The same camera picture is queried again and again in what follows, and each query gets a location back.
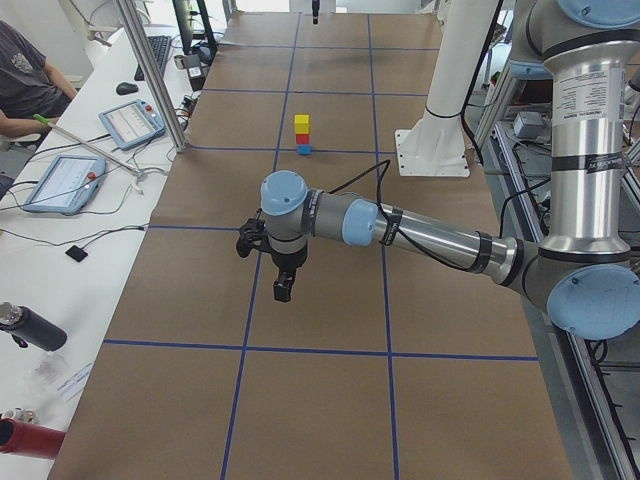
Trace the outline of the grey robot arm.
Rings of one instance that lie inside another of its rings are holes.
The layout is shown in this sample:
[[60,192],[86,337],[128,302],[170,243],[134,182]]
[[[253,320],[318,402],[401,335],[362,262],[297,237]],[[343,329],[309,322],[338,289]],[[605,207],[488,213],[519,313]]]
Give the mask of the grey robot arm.
[[258,233],[278,266],[274,297],[291,298],[310,237],[378,241],[450,268],[489,276],[527,298],[560,329],[588,340],[639,320],[639,278],[618,233],[625,67],[639,46],[635,1],[520,1],[515,59],[553,79],[551,217],[538,243],[455,227],[355,195],[308,187],[281,170],[261,186]]

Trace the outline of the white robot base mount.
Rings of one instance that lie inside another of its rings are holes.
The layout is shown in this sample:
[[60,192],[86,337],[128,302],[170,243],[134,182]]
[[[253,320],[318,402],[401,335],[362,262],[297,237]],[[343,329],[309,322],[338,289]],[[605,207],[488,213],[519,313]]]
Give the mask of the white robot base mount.
[[400,175],[444,178],[470,175],[462,129],[463,109],[501,9],[500,1],[450,3],[423,116],[411,129],[395,132]]

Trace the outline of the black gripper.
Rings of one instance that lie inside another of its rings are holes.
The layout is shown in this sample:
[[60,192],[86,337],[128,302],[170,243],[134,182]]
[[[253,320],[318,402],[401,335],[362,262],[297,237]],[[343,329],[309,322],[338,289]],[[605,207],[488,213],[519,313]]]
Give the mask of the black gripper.
[[319,22],[320,0],[311,1],[311,10],[312,10],[312,23],[317,24]]
[[274,299],[283,303],[289,302],[296,279],[296,271],[306,262],[308,248],[303,247],[288,254],[271,249],[270,254],[274,265],[278,268],[278,276],[273,282]]

